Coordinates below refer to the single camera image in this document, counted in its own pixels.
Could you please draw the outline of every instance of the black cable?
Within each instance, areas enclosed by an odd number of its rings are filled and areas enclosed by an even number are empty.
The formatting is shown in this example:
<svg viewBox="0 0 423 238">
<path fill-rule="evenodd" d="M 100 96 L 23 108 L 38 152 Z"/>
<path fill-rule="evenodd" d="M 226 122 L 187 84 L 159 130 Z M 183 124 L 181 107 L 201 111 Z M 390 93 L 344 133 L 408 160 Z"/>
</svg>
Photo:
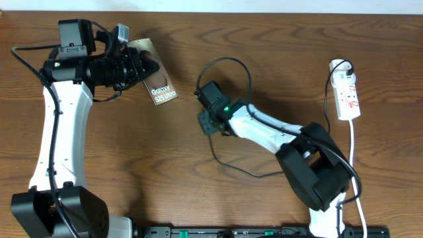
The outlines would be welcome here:
<svg viewBox="0 0 423 238">
<path fill-rule="evenodd" d="M 328 115 L 326 114 L 326 104 L 327 104 L 327 100 L 328 100 L 328 85 L 329 85 L 329 82 L 330 82 L 330 77 L 332 77 L 332 74 L 335 71 L 335 69 L 344 62 L 348 62 L 351 65 L 351 69 L 349 69 L 348 72 L 354 72 L 353 64 L 349 60 L 344 59 L 339 64 L 337 64 L 335 67 L 333 67 L 333 69 L 330 71 L 329 76 L 328 76 L 328 80 L 326 81 L 326 85 L 325 85 L 325 101 L 323 102 L 323 114 L 325 115 L 325 119 L 326 119 L 326 122 L 328 124 L 328 134 L 330 134 L 330 122 L 329 122 Z"/>
<path fill-rule="evenodd" d="M 198 76 L 198 79 L 197 79 L 197 90 L 198 89 L 200 89 L 200 80 L 201 80 L 201 77 L 203 76 L 203 74 L 213 65 L 213 64 L 215 64 L 215 63 L 217 63 L 217 62 L 219 62 L 219 61 L 222 61 L 222 60 L 232 60 L 232 61 L 235 61 L 235 62 L 237 62 L 237 63 L 239 63 L 240 65 L 242 65 L 243 67 L 244 67 L 244 69 L 245 69 L 245 71 L 247 72 L 247 74 L 248 74 L 248 77 L 249 77 L 249 89 L 248 89 L 248 92 L 247 92 L 247 99 L 246 99 L 246 103 L 247 104 L 249 104 L 250 103 L 250 99 L 251 99 L 251 75 L 250 75 L 250 71 L 249 71 L 249 69 L 246 67 L 246 65 L 243 63 L 243 62 L 241 62 L 239 59 L 235 59 L 235 58 L 232 58 L 232 57 L 227 57 L 227 56 L 225 56 L 225 57 L 220 57 L 220 58 L 217 58 L 217 59 L 215 59 L 215 60 L 213 60 L 212 62 L 210 62 L 209 64 L 207 64 L 204 68 L 203 68 L 203 70 L 201 70 L 201 73 L 200 73 L 200 75 Z"/>
<path fill-rule="evenodd" d="M 14 47 L 12 48 L 12 54 L 21 62 L 23 63 L 31 72 L 37 76 L 37 78 L 40 79 L 41 84 L 45 86 L 47 91 L 49 92 L 50 96 L 53 99 L 54 102 L 54 123 L 53 123 L 53 131 L 52 131 L 52 140 L 50 142 L 50 153 L 48 157 L 48 178 L 50 182 L 50 189 L 52 191 L 52 198 L 54 201 L 54 204 L 56 205 L 56 208 L 58 210 L 58 213 L 60 215 L 60 218 L 63 220 L 66 227 L 69 229 L 69 231 L 72 233 L 72 235 L 75 238 L 79 238 L 78 232 L 76 232 L 74 226 L 70 222 L 68 216 L 66 215 L 63 204 L 60 203 L 58 195 L 56 193 L 56 188 L 54 185 L 54 150 L 56 148 L 56 136 L 58 133 L 58 126 L 59 126 L 59 115 L 60 115 L 60 107 L 59 107 L 59 101 L 54 94 L 52 88 L 50 87 L 50 84 L 48 83 L 47 79 L 40 73 L 38 73 L 28 62 L 26 62 L 24 59 L 22 59 L 17 53 L 16 50 L 43 50 L 48 48 L 56 48 L 60 45 L 54 45 L 54 46 L 40 46 L 40 47 Z"/>
<path fill-rule="evenodd" d="M 107 29 L 105 29 L 102 25 L 100 25 L 99 23 L 97 23 L 97 22 L 91 21 L 91 24 L 94 24 L 94 25 L 98 26 L 102 31 L 104 31 L 107 34 L 107 38 L 108 38 L 108 47 L 107 47 L 106 51 L 104 51 L 104 53 L 101 53 L 101 54 L 96 55 L 96 56 L 91 56 L 91 57 L 92 58 L 102 58 L 102 57 L 105 57 L 112 50 L 113 42 L 112 42 L 112 37 L 110 36 L 110 32 Z"/>
<path fill-rule="evenodd" d="M 223 165 L 223 166 L 225 166 L 225 167 L 228 167 L 228 168 L 231 168 L 231 169 L 235 169 L 235 170 L 237 170 L 237 171 L 239 171 L 239 172 L 242 172 L 242 173 L 244 173 L 244 174 L 246 174 L 246 175 L 248 175 L 248 176 L 250 176 L 250 177 L 253 177 L 253 178 L 255 178 L 255 179 L 263 179 L 263 178 L 266 178 L 266 177 L 271 177 L 271 176 L 275 176 L 275 175 L 281 175 L 281 174 L 283 174 L 283 173 L 284 173 L 284 172 L 280 171 L 280 172 L 268 173 L 268 174 L 265 174 L 265 175 L 253 175 L 253 174 L 251 174 L 251 173 L 246 172 L 246 171 L 245 171 L 245 170 L 243 170 L 243 169 L 240 169 L 240 168 L 235 167 L 235 166 L 232 166 L 232 165 L 228 165 L 227 163 L 224 163 L 224 162 L 220 161 L 220 160 L 217 158 L 217 156 L 216 156 L 216 154 L 215 154 L 215 152 L 214 152 L 214 148 L 213 148 L 212 137 L 210 137 L 210 136 L 208 136 L 208 137 L 209 137 L 210 149 L 211 149 L 211 153 L 213 154 L 213 158 L 214 158 L 214 159 L 215 159 L 215 160 L 216 160 L 219 164 L 221 164 L 221 165 Z"/>
</svg>

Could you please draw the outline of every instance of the wood grain surface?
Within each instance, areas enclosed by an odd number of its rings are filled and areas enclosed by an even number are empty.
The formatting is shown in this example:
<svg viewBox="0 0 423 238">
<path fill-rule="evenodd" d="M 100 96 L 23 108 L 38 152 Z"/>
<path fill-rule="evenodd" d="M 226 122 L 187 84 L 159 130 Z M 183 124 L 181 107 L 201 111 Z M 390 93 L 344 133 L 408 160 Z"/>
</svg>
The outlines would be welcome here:
<svg viewBox="0 0 423 238">
<path fill-rule="evenodd" d="M 143 85 L 94 104 L 87 124 L 85 171 L 91 192 L 109 210 L 144 224 L 175 226 L 308 223 L 309 212 L 284 176 L 253 179 L 223 168 L 196 119 L 193 95 L 205 64 L 232 56 L 248 65 L 252 102 L 292 124 L 325 124 L 328 63 L 354 63 L 362 116 L 356 127 L 356 170 L 369 225 L 391 237 L 423 236 L 423 17 L 398 15 L 4 12 L 0 19 L 0 236 L 26 237 L 12 216 L 11 196 L 25 192 L 35 170 L 44 121 L 40 82 L 11 54 L 13 46 L 59 43 L 58 20 L 95 20 L 151 38 L 179 98 L 154 106 Z M 47 51 L 23 52 L 39 68 Z M 215 80 L 233 98 L 247 91 L 245 72 L 220 63 Z M 111 89 L 98 89 L 106 98 Z M 337 120 L 332 89 L 328 115 L 344 154 L 347 122 Z M 280 170 L 253 142 L 213 136 L 222 161 L 264 174 Z M 344 221 L 360 225 L 355 204 Z"/>
</svg>

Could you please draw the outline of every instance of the electrical cord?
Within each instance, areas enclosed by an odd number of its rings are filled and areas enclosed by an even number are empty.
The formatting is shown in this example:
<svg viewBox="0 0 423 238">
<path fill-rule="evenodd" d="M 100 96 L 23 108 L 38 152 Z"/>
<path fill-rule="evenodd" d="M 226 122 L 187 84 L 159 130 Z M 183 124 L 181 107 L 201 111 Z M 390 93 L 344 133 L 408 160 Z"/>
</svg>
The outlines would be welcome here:
<svg viewBox="0 0 423 238">
<path fill-rule="evenodd" d="M 16 50 L 43 50 L 43 49 L 49 49 L 49 48 L 56 48 L 60 45 L 53 45 L 53 46 L 39 46 L 39 47 L 14 47 L 12 48 L 12 54 L 21 62 L 23 63 L 37 78 L 40 79 L 41 84 L 45 86 L 47 91 L 49 92 L 50 96 L 53 99 L 54 102 L 54 123 L 53 123 L 53 131 L 52 131 L 52 140 L 50 142 L 50 153 L 48 157 L 48 178 L 50 182 L 50 189 L 52 191 L 52 198 L 54 201 L 54 204 L 56 205 L 56 208 L 58 210 L 60 218 L 63 220 L 64 224 L 68 228 L 68 230 L 71 232 L 71 234 L 74 236 L 74 238 L 79 238 L 78 232 L 76 232 L 76 229 L 70 222 L 68 216 L 65 213 L 65 210 L 63 209 L 63 204 L 60 203 L 58 194 L 56 193 L 56 188 L 54 185 L 54 151 L 56 148 L 56 136 L 58 132 L 58 126 L 59 126 L 59 115 L 60 115 L 60 107 L 59 107 L 59 101 L 54 94 L 52 88 L 50 87 L 47 79 L 40 73 L 38 73 L 28 62 L 26 62 L 24 59 L 22 59 L 17 53 Z"/>
<path fill-rule="evenodd" d="M 350 136 L 351 136 L 351 148 L 350 148 L 350 165 L 353 167 L 354 164 L 354 125 L 352 123 L 352 120 L 349 120 L 350 123 Z M 352 178 L 352 189 L 354 190 L 354 194 L 357 194 L 357 185 L 355 178 Z M 360 215 L 360 219 L 362 221 L 362 227 L 363 227 L 363 238 L 367 238 L 367 225 L 365 224 L 365 218 L 362 208 L 362 203 L 360 202 L 360 199 L 357 198 L 357 209 L 358 213 Z"/>
<path fill-rule="evenodd" d="M 213 143 L 212 143 L 212 137 L 211 136 L 208 136 L 209 137 L 209 143 L 210 143 L 210 149 L 211 149 L 211 153 L 213 154 L 213 158 L 219 163 L 219 164 L 221 164 L 221 165 L 223 165 L 223 166 L 225 166 L 225 167 L 228 167 L 228 168 L 231 168 L 231 169 L 235 169 L 235 170 L 237 170 L 237 171 L 239 171 L 239 172 L 242 172 L 242 173 L 244 173 L 244 174 L 246 174 L 246 175 L 248 175 L 248 176 L 250 176 L 250 177 L 253 177 L 253 178 L 255 178 L 255 179 L 263 179 L 263 178 L 266 178 L 266 177 L 272 177 L 272 176 L 275 176 L 275 175 L 282 175 L 284 172 L 282 172 L 282 171 L 279 171 L 279 172 L 273 172 L 273 173 L 268 173 L 268 174 L 266 174 L 266 175 L 253 175 L 253 174 L 251 174 L 251 173 L 249 173 L 249 172 L 246 172 L 245 170 L 243 170 L 243 169 L 240 169 L 240 168 L 238 168 L 238 167 L 235 167 L 235 166 L 232 166 L 232 165 L 228 165 L 227 163 L 224 163 L 224 162 L 222 162 L 222 161 L 220 161 L 218 158 L 217 158 L 217 156 L 216 156 L 216 154 L 215 154 L 215 152 L 214 152 L 214 148 L 213 148 Z"/>
<path fill-rule="evenodd" d="M 110 32 L 107 29 L 105 29 L 102 25 L 100 25 L 99 23 L 97 23 L 97 22 L 91 21 L 91 24 L 94 24 L 95 26 L 98 26 L 102 31 L 104 31 L 107 34 L 107 38 L 108 38 L 108 47 L 107 47 L 106 51 L 104 51 L 104 53 L 101 53 L 101 54 L 96 55 L 96 56 L 91 56 L 91 57 L 92 58 L 102 58 L 102 57 L 105 57 L 112 50 L 112 37 L 110 36 Z"/>
<path fill-rule="evenodd" d="M 328 76 L 328 80 L 326 81 L 326 85 L 325 85 L 325 101 L 323 102 L 323 114 L 325 115 L 325 119 L 326 119 L 326 122 L 328 124 L 328 134 L 330 134 L 330 122 L 329 122 L 328 115 L 326 114 L 326 104 L 327 104 L 327 100 L 328 100 L 328 85 L 329 85 L 330 78 L 332 77 L 333 72 L 335 72 L 335 69 L 339 65 L 343 64 L 344 62 L 348 62 L 351 65 L 351 69 L 348 70 L 347 75 L 350 75 L 350 74 L 352 74 L 352 72 L 354 72 L 354 65 L 351 63 L 351 61 L 344 59 L 339 64 L 337 64 L 335 67 L 333 67 L 333 69 L 330 71 L 329 76 Z"/>
</svg>

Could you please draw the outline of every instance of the white cable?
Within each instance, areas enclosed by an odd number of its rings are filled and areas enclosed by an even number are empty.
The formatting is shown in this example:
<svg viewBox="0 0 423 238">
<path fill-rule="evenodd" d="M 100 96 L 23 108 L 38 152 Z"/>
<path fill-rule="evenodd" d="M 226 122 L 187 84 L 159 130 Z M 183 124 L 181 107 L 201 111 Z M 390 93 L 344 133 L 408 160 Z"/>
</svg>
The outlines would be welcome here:
<svg viewBox="0 0 423 238">
<path fill-rule="evenodd" d="M 349 123 L 350 123 L 350 135 L 351 135 L 350 165 L 351 165 L 351 167 L 353 167 L 353 164 L 354 164 L 354 127 L 353 127 L 353 124 L 352 124 L 352 120 L 349 120 Z M 354 190 L 354 195 L 357 195 L 356 179 L 354 177 L 352 177 L 351 181 L 352 181 L 352 188 Z M 363 238 L 367 238 L 367 225 L 365 224 L 364 213 L 363 213 L 362 204 L 360 202 L 360 198 L 357 198 L 356 202 L 357 202 L 358 213 L 360 214 L 360 219 L 362 220 Z"/>
</svg>

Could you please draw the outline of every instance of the black motor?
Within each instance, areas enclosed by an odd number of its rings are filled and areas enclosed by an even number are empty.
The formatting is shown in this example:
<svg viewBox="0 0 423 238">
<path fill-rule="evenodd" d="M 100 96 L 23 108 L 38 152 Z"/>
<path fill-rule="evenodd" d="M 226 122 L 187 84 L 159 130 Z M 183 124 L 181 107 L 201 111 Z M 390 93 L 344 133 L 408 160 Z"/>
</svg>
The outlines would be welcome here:
<svg viewBox="0 0 423 238">
<path fill-rule="evenodd" d="M 98 31 L 95 38 L 92 24 L 103 30 Z M 42 68 L 49 83 L 83 81 L 94 95 L 96 86 L 127 90 L 159 70 L 157 62 L 139 55 L 136 48 L 126 46 L 129 28 L 123 24 L 109 32 L 89 20 L 61 20 L 59 31 L 61 46 L 50 53 Z M 106 50 L 92 56 L 96 51 L 95 40 L 105 43 Z"/>
</svg>

